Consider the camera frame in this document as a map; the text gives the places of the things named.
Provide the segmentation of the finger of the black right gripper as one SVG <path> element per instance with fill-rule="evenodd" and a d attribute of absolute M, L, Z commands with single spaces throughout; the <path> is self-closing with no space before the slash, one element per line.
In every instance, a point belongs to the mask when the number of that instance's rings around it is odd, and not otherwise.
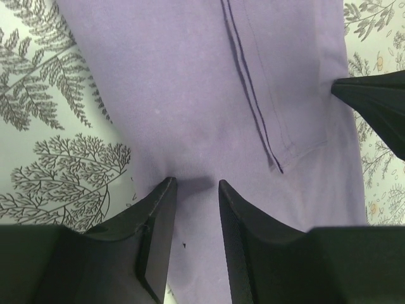
<path fill-rule="evenodd" d="M 404 71 L 337 79 L 331 93 L 356 110 L 400 159 L 404 159 Z"/>

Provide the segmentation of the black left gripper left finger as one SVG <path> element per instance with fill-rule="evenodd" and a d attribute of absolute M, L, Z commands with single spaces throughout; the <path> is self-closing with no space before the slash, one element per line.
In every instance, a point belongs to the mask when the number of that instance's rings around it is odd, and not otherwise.
<path fill-rule="evenodd" d="M 2 303 L 163 303 L 177 181 L 79 233 L 63 225 L 1 226 Z"/>

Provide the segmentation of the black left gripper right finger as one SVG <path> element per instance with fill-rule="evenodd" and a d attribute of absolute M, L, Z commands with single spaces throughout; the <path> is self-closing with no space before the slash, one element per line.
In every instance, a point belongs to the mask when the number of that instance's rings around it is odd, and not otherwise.
<path fill-rule="evenodd" d="M 233 303 L 404 302 L 404 227 L 301 232 L 225 180 L 219 207 Z"/>

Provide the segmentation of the purple t shirt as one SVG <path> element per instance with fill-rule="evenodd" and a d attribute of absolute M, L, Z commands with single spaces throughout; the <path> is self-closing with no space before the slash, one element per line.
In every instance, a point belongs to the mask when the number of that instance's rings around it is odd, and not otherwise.
<path fill-rule="evenodd" d="M 168 282 L 230 303 L 218 183 L 277 220 L 366 223 L 342 1 L 59 1 L 140 197 L 178 182 Z"/>

